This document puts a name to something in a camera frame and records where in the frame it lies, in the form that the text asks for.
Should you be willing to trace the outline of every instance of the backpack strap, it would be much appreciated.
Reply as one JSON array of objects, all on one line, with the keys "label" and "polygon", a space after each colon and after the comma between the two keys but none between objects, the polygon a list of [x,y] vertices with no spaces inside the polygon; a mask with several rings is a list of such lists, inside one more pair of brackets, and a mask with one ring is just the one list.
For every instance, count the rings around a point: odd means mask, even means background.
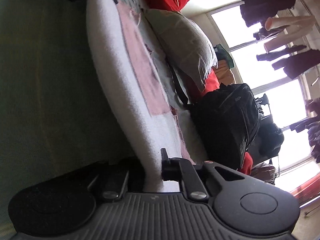
[{"label": "backpack strap", "polygon": [[176,92],[177,92],[177,95],[178,97],[180,98],[181,102],[183,103],[183,105],[185,107],[188,107],[188,97],[186,96],[186,94],[184,93],[181,85],[180,85],[180,82],[179,82],[179,79],[177,77],[177,74],[175,73],[173,67],[168,63],[168,60],[167,58],[165,59],[166,62],[167,62],[167,65],[169,66],[170,68],[170,71],[171,71],[171,74],[172,74],[172,78],[173,78],[173,83],[174,83],[174,86],[175,86],[175,89],[176,89]]}]

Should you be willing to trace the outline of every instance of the metal screw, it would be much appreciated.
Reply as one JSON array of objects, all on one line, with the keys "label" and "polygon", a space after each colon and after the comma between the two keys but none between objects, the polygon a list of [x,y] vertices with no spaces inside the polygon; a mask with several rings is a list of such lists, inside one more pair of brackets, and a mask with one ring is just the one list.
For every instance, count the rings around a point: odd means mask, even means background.
[{"label": "metal screw", "polygon": [[207,194],[202,191],[195,191],[190,194],[190,197],[196,200],[200,200],[206,198]]},{"label": "metal screw", "polygon": [[102,193],[102,196],[106,199],[115,199],[115,198],[119,197],[119,194],[115,191],[104,191]]},{"label": "metal screw", "polygon": [[159,196],[157,196],[157,195],[155,195],[155,196],[152,196],[152,197],[150,197],[152,200],[156,200],[156,199],[158,199],[159,198]]}]

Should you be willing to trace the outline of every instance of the hanging clothes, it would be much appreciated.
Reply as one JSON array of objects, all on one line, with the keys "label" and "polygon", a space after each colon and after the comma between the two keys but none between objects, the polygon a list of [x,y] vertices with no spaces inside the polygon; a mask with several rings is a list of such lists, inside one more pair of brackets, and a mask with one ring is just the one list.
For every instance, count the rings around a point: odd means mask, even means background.
[{"label": "hanging clothes", "polygon": [[262,60],[272,61],[272,60],[275,60],[276,58],[279,58],[283,55],[287,55],[287,54],[293,53],[295,51],[300,51],[300,50],[303,50],[306,48],[307,48],[307,46],[305,46],[305,45],[294,45],[291,48],[285,48],[281,51],[275,51],[275,52],[269,52],[266,54],[257,55],[257,60],[258,61],[262,61]]},{"label": "hanging clothes", "polygon": [[258,32],[253,34],[253,37],[256,38],[257,41],[266,39],[266,38],[272,38],[275,37],[277,34],[282,32],[288,25],[271,29],[270,31],[267,31],[265,27],[262,27]]},{"label": "hanging clothes", "polygon": [[316,22],[315,16],[297,16],[297,17],[280,17],[280,18],[268,18],[265,23],[266,30],[271,30],[284,25],[295,25],[297,30],[293,33],[277,36],[271,41],[264,44],[266,52],[270,52],[283,45],[286,45],[296,39],[306,36]]},{"label": "hanging clothes", "polygon": [[311,156],[316,159],[316,163],[320,163],[320,98],[306,100],[306,110],[315,111],[318,115],[293,123],[290,129],[296,130],[297,133],[308,129],[309,145],[314,146]]},{"label": "hanging clothes", "polygon": [[292,8],[296,0],[242,0],[241,16],[247,27],[258,22],[264,26],[268,17],[275,16],[278,11]]},{"label": "hanging clothes", "polygon": [[272,64],[274,70],[284,67],[283,71],[291,79],[295,79],[303,72],[320,63],[320,51],[310,49],[292,57],[283,58]]}]

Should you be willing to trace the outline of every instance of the orange cloth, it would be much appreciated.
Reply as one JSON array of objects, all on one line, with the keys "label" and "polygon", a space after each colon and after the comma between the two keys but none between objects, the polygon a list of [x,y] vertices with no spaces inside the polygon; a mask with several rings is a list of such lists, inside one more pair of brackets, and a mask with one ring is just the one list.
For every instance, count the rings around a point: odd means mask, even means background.
[{"label": "orange cloth", "polygon": [[218,78],[214,71],[211,71],[211,73],[208,75],[208,77],[205,80],[205,88],[201,92],[201,97],[204,97],[204,95],[208,92],[214,91],[220,87]]},{"label": "orange cloth", "polygon": [[219,83],[224,85],[232,85],[235,84],[235,77],[233,76],[232,71],[229,68],[226,60],[218,61],[218,68],[213,68],[214,73],[217,76]]},{"label": "orange cloth", "polygon": [[248,152],[245,152],[244,153],[243,165],[242,165],[242,168],[239,171],[244,173],[244,174],[250,175],[252,166],[253,166],[253,159],[252,159],[251,155]]}]

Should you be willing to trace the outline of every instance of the white cloth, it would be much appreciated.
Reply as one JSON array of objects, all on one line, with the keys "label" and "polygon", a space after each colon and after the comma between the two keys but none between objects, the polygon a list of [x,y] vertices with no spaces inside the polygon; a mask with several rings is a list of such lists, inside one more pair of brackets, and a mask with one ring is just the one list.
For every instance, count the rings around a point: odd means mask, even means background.
[{"label": "white cloth", "polygon": [[316,22],[314,16],[297,16],[297,17],[279,17],[271,18],[269,17],[265,23],[265,28],[267,31],[275,29],[285,25],[295,25],[297,27],[295,32],[280,35],[268,41],[264,44],[266,52],[270,52],[277,49],[283,45],[286,45],[292,41],[295,41],[302,36],[306,36],[311,30]]},{"label": "white cloth", "polygon": [[149,114],[126,51],[113,0],[87,0],[87,33],[104,94],[145,169],[145,191],[177,190],[163,188],[160,152],[166,148],[169,158],[181,157],[175,119],[171,112]]}]

